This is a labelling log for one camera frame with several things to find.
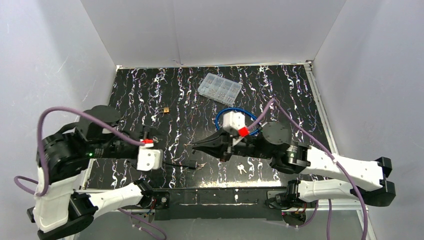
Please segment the small silver lock key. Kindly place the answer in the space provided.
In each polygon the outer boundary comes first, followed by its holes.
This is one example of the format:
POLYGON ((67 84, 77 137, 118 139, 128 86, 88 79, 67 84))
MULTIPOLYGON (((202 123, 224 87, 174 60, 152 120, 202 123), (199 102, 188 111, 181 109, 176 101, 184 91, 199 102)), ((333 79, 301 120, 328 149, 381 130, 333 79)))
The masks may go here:
POLYGON ((196 169, 197 169, 197 170, 200 170, 200 169, 202 169, 205 165, 206 165, 206 163, 198 164, 196 169))

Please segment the black cable padlock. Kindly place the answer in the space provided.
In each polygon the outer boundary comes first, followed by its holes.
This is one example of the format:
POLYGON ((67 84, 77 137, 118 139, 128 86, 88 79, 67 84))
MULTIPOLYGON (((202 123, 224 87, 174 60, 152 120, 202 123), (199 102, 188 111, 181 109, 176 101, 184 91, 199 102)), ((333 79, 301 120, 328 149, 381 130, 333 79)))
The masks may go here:
POLYGON ((172 162, 167 162, 167 161, 163 161, 162 162, 164 165, 168 165, 168 166, 173 166, 173 167, 181 167, 181 168, 188 168, 190 170, 196 170, 199 165, 196 161, 189 161, 189 163, 172 163, 172 162))

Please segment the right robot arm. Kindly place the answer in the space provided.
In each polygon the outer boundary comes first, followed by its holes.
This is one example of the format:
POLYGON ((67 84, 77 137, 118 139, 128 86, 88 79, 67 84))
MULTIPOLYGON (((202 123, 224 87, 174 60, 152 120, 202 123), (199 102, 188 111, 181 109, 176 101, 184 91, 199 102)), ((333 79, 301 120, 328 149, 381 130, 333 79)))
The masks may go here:
POLYGON ((287 209, 302 203, 327 199, 363 200, 368 206, 387 207, 396 197, 395 184, 388 181, 392 162, 387 157, 373 161, 329 155, 314 146, 294 141, 287 126, 271 121, 249 135, 246 128, 223 127, 193 144, 222 162, 232 156, 270 160, 278 172, 294 175, 320 175, 323 180, 290 180, 286 191, 267 201, 271 208, 287 209))

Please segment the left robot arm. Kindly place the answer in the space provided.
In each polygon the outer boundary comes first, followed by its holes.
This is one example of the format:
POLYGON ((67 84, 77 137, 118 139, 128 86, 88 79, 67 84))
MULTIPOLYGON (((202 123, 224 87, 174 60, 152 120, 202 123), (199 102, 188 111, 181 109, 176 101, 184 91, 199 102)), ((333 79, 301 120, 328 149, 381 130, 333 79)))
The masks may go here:
POLYGON ((77 122, 37 138, 38 184, 35 206, 27 210, 41 240, 59 240, 86 229, 96 218, 126 206, 150 205, 153 190, 144 180, 101 193, 78 193, 74 184, 95 158, 135 161, 140 171, 160 168, 163 151, 154 146, 149 130, 119 131, 121 114, 107 105, 85 111, 77 122))

